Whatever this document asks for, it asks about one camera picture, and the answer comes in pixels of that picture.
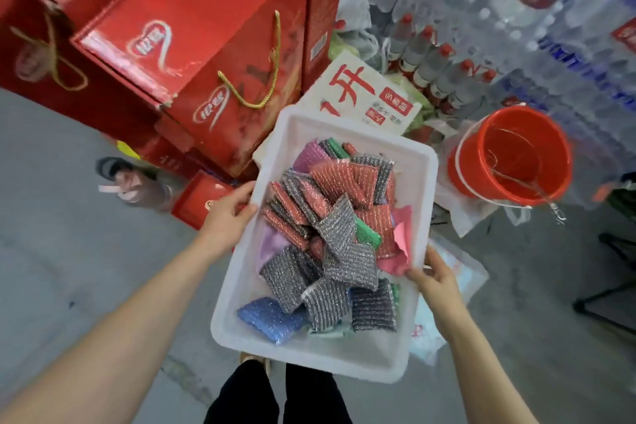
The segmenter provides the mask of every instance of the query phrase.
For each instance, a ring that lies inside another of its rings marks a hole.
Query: person's left arm
[[[130,423],[203,276],[256,214],[235,215],[253,188],[215,202],[195,241],[22,390],[0,424]]]

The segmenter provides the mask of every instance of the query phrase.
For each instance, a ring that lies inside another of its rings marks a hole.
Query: white plastic tray
[[[374,130],[351,119],[292,106],[282,110],[263,161],[252,203],[263,207],[268,182],[281,177],[306,143],[333,137],[352,143],[360,152],[393,159],[396,206],[413,207],[411,261],[421,265],[429,235],[438,158],[429,146],[401,136]],[[244,324],[236,311],[248,302],[272,295],[254,269],[265,220],[250,222],[237,244],[212,316],[212,337],[220,345],[282,362],[312,367],[363,380],[392,383],[399,380],[408,362],[418,291],[406,278],[401,284],[397,332],[363,331],[344,339],[308,337],[299,332],[288,343],[275,346]]]

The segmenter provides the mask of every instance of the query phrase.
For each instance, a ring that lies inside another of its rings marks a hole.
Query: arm
[[[216,202],[195,241],[60,356],[0,413],[0,424],[125,424],[139,409],[210,265],[256,214],[253,183]]]
[[[426,265],[432,269],[410,269],[406,275],[422,292],[435,325],[449,342],[468,422],[538,424],[473,322],[455,275],[431,246]]]

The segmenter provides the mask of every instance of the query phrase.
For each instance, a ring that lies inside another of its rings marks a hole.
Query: yellow rope
[[[75,66],[74,64],[72,64],[70,61],[68,61],[67,59],[61,57],[58,53],[57,53],[57,42],[55,42],[55,26],[53,26],[53,21],[51,20],[51,15],[48,12],[44,13],[44,18],[46,19],[46,27],[48,30],[48,40],[49,42],[43,41],[42,39],[34,39],[33,37],[29,37],[27,34],[25,34],[24,32],[22,32],[19,28],[17,27],[9,27],[11,29],[11,32],[13,32],[14,35],[17,35],[20,39],[23,39],[33,45],[37,45],[39,47],[46,47],[48,48],[48,53],[49,53],[49,64],[51,67],[51,77],[53,78],[53,80],[59,84],[60,87],[62,87],[65,90],[83,90],[86,86],[88,86],[88,77],[86,76],[86,74],[84,74],[82,72],[82,70]],[[71,69],[73,69],[82,79],[82,82],[74,85],[74,86],[68,86],[66,85],[62,79],[60,79],[60,74],[57,70],[57,63],[62,62],[64,64],[66,64],[68,67],[70,67]]]
[[[274,76],[272,77],[272,86],[270,90],[267,92],[267,95],[263,98],[263,100],[258,104],[250,104],[239,94],[236,88],[232,85],[228,78],[222,71],[219,71],[219,79],[221,79],[224,83],[226,83],[231,90],[232,94],[236,96],[236,99],[240,101],[243,106],[247,106],[252,109],[260,109],[267,101],[270,100],[272,94],[274,93],[274,89],[276,88],[276,80],[278,79],[278,69],[281,64],[281,15],[278,10],[274,11],[274,15],[276,16],[276,47],[272,49],[270,53],[270,60],[274,63]]]

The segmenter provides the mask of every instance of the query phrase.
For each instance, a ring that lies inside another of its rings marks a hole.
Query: gray concrete floor
[[[0,404],[189,243],[168,215],[99,194],[94,161],[116,152],[93,130],[0,92]],[[537,211],[514,228],[502,213],[461,240],[489,282],[471,312],[543,423],[632,423],[633,340],[573,314],[572,300],[629,277],[596,235],[636,239],[603,205],[567,208],[558,228]],[[453,231],[437,227],[458,241]],[[179,328],[136,424],[202,422],[238,355],[211,338],[209,321],[228,260],[211,268]],[[603,310],[629,322],[624,295]],[[284,403],[284,365],[272,383]],[[391,386],[337,377],[354,422],[465,422],[448,348],[435,367],[412,358]]]

